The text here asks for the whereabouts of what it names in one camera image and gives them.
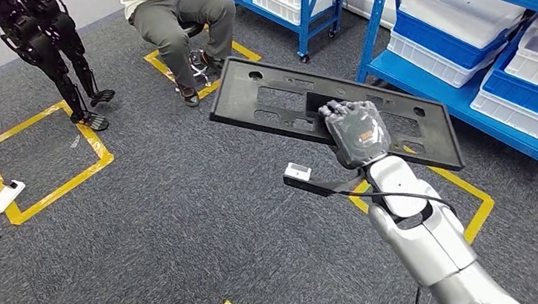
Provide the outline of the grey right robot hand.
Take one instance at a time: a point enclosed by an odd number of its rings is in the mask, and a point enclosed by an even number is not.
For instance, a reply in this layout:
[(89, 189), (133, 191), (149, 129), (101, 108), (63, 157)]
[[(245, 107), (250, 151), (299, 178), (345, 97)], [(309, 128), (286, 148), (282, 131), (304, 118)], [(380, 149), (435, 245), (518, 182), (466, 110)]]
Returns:
[(340, 165), (358, 169), (388, 154), (391, 136), (372, 101), (332, 100), (318, 109)]

